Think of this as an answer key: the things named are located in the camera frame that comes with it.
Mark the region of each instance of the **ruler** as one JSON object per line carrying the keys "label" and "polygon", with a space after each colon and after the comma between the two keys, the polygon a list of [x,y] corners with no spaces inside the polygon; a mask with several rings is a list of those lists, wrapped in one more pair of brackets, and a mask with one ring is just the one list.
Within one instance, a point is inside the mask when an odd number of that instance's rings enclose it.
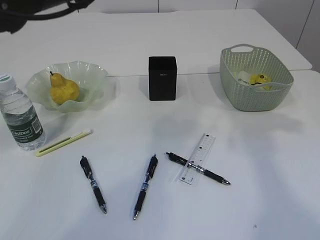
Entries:
{"label": "ruler", "polygon": [[210,151],[212,145],[214,144],[215,139],[216,138],[214,136],[211,136],[206,133],[203,134],[201,140],[195,147],[188,162],[186,163],[186,165],[184,165],[184,167],[180,171],[177,177],[177,180],[179,179],[180,181],[185,182],[186,184],[189,184],[189,185],[193,184],[198,172],[196,171],[196,169],[188,167],[189,163],[196,166],[203,166],[206,160],[206,156],[208,155],[208,152]]}

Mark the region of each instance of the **black box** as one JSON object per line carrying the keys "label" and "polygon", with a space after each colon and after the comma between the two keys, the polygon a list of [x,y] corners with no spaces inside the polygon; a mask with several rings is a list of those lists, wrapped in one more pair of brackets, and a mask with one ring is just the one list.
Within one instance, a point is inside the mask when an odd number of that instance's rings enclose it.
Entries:
{"label": "black box", "polygon": [[149,57],[149,99],[176,100],[177,63],[174,56]]}

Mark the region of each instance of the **green glass bowl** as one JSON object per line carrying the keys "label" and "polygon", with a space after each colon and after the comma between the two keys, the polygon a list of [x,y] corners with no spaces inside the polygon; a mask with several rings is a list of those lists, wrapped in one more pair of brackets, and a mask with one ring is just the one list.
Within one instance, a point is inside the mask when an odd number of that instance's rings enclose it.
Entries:
{"label": "green glass bowl", "polygon": [[[78,84],[79,97],[59,105],[50,96],[50,71],[59,73]],[[34,74],[26,85],[26,94],[32,102],[43,105],[47,110],[62,113],[81,112],[101,96],[101,85],[108,73],[100,66],[84,61],[53,64]]]}

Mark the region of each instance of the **water bottle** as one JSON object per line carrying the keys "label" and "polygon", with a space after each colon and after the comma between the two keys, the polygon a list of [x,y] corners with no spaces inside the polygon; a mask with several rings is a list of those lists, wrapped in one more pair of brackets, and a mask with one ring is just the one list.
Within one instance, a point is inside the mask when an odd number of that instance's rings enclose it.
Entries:
{"label": "water bottle", "polygon": [[30,151],[45,143],[46,135],[35,107],[9,74],[0,75],[0,110],[19,147]]}

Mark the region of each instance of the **green plastic basket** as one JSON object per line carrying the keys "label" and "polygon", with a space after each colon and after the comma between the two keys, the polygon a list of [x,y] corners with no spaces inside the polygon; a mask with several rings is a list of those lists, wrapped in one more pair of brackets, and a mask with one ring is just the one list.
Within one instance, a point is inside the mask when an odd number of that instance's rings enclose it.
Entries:
{"label": "green plastic basket", "polygon": [[[235,52],[238,47],[251,51]],[[267,74],[271,82],[247,85],[238,81],[233,73],[245,71],[250,74]],[[269,50],[249,44],[225,48],[220,57],[220,78],[231,104],[241,111],[269,111],[276,108],[286,97],[294,78],[286,66]]]}

